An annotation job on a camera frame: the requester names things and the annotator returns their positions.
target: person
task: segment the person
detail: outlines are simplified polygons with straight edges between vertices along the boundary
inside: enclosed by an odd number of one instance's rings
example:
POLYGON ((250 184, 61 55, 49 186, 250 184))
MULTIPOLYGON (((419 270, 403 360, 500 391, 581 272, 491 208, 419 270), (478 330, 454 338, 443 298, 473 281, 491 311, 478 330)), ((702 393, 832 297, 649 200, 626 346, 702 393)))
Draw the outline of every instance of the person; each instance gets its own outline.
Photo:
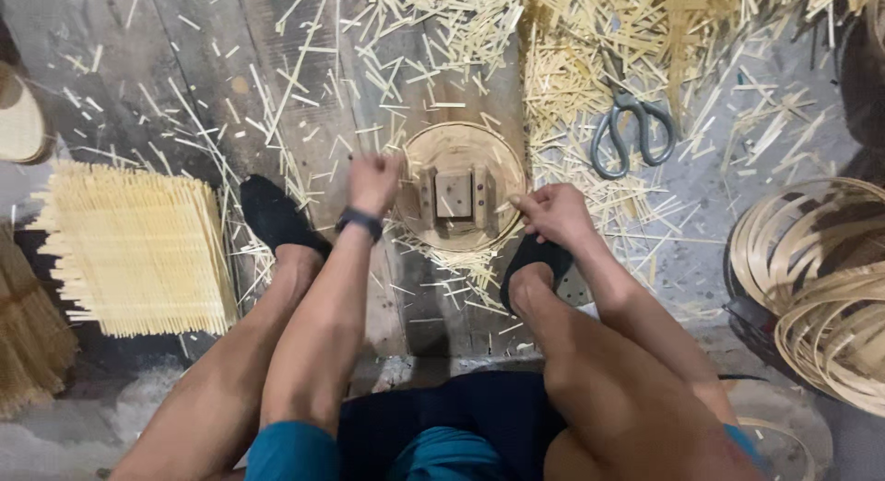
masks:
POLYGON ((525 237, 502 302, 533 332, 543 375, 460 375, 342 404, 402 160, 352 161, 334 248, 271 181, 243 182, 245 220, 276 254, 273 280, 173 386, 112 479, 762 479, 713 364, 615 260, 566 183, 511 198, 525 237), (599 321, 554 292, 572 259, 599 321), (232 471, 247 449, 245 472, 232 471))

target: leg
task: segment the leg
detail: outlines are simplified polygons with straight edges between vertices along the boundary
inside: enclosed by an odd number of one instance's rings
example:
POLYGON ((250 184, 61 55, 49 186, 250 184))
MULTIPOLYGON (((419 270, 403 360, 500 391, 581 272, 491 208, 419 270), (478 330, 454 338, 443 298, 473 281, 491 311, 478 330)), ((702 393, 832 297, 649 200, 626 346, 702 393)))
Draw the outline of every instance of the leg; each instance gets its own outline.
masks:
POLYGON ((306 246, 276 253, 264 296, 172 388, 112 479, 219 476, 249 448, 273 349, 322 266, 306 246))
MULTIPOLYGON (((547 265, 526 265, 510 282, 511 306, 544 351, 550 401, 599 472, 624 479, 757 478, 721 423, 674 373, 557 298, 547 265)), ((549 450, 548 458, 556 453, 549 450)))

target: blue shorts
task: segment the blue shorts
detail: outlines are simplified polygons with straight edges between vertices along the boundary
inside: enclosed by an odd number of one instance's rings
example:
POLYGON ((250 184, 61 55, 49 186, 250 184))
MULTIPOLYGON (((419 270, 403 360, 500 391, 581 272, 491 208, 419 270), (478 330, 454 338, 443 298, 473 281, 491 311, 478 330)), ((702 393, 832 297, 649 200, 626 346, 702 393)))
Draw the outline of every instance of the blue shorts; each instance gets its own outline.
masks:
MULTIPOLYGON (((459 375, 436 388, 377 393, 342 405, 338 439, 277 422, 249 450, 246 479, 543 479, 566 422, 535 372, 459 375)), ((736 427, 729 436, 758 461, 736 427)))

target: wooden floor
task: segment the wooden floor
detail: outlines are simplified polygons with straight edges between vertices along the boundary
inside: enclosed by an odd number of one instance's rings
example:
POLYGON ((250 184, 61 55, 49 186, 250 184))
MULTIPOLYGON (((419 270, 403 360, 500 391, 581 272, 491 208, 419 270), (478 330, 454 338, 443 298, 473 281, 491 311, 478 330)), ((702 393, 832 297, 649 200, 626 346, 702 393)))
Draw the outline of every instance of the wooden floor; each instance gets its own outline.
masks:
MULTIPOLYGON (((354 27, 344 32, 339 22, 339 18, 352 18, 365 9, 367 0, 303 0, 286 21, 285 34, 280 35, 274 24, 294 1, 0 0, 0 12, 17 44, 20 67, 33 81, 50 130, 60 134, 74 158, 108 162, 101 154, 77 147, 105 152, 113 147, 131 159, 138 159, 133 153, 137 149, 154 168, 161 169, 163 164, 150 149, 150 142, 165 154, 173 172, 186 170, 213 185, 219 185, 220 178, 206 154, 175 142, 175 137, 161 135, 171 125, 163 123, 159 111, 182 108, 170 82, 181 91, 204 127, 227 124, 218 147, 239 177, 257 173, 282 184, 279 150, 267 148, 265 134, 248 124, 246 117, 262 120, 263 94, 269 94, 275 103, 283 99, 289 80, 276 70, 292 70, 310 23, 319 17, 322 27, 315 30, 311 46, 337 47, 339 53, 304 55, 299 81, 310 94, 294 93, 315 100, 319 106, 288 99, 279 129, 304 182, 310 181, 311 173, 332 171, 336 161, 340 165, 338 178, 331 182, 322 179, 323 183, 312 188, 324 193, 319 196, 319 204, 310 206, 314 226, 323 229, 335 222, 346 201, 343 170, 347 169, 348 152, 342 145, 330 152, 336 138, 343 138, 356 152, 375 151, 372 134, 358 135, 355 131, 375 125, 389 129, 391 114, 378 107, 379 90, 366 78, 364 58, 355 49, 365 45, 366 41, 360 41, 362 31, 354 27), (102 46, 102 54, 92 72, 98 46, 102 46), (345 88, 344 82, 339 82, 337 95, 330 95, 326 87, 335 85, 330 76, 353 81, 360 96, 345 88), (267 86, 264 92, 259 83, 267 86), (89 96, 103 111, 91 105, 76 106, 65 89, 81 98, 89 96), (244 136, 235 136, 242 131, 244 136)), ((422 34, 432 35, 436 25, 431 18, 382 37, 376 47, 379 60, 386 63, 404 56, 426 63, 422 34)), ((460 73, 437 75, 433 88, 436 101, 465 102, 467 108, 426 111, 424 102, 430 104, 426 83, 406 83, 405 79, 413 76, 411 72, 398 75, 394 82, 403 97, 398 104, 411 108, 404 112, 408 115, 408 136, 433 123, 482 123, 480 113, 485 112, 503 122, 499 132, 512 147, 522 150, 517 42, 513 35, 504 52, 506 68, 497 69, 486 82, 488 95, 481 96, 472 83, 464 85, 462 91, 449 82, 459 81, 463 77, 460 73)), ((182 116, 184 112, 170 113, 184 124, 183 129, 194 130, 188 117, 182 116)), ((378 355, 502 354, 514 351, 516 344, 526 340, 524 327, 498 335, 513 325, 510 318, 474 306, 461 305, 459 310, 442 290, 420 287, 450 274, 437 271, 417 253, 402 254, 404 250, 389 239, 372 252, 372 272, 381 285, 368 281, 370 351, 378 355), (395 290, 391 284, 415 295, 395 290), (443 320, 411 322, 434 318, 443 320)), ((515 246, 512 241, 501 258, 509 258, 515 246)), ((242 288, 254 277, 250 277, 248 260, 239 261, 242 288)), ((503 272, 503 267, 499 259, 497 271, 503 272)))

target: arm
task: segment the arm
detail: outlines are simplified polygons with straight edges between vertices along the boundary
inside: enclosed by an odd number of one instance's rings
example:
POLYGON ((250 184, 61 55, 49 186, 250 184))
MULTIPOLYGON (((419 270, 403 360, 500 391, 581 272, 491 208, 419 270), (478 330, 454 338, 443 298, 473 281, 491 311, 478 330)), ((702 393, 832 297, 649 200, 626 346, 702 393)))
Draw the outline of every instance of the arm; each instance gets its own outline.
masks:
MULTIPOLYGON (((349 205, 384 215, 396 193, 401 161, 376 155, 355 159, 349 205)), ((262 427, 305 421, 336 435, 339 408, 366 333, 371 249, 365 228, 344 228, 273 352, 262 397, 262 427)))
POLYGON ((546 185, 516 204, 526 233, 538 232, 575 257, 600 320, 651 353, 676 374, 718 419, 736 424, 713 363, 697 341, 636 281, 593 227, 584 196, 570 184, 546 185))

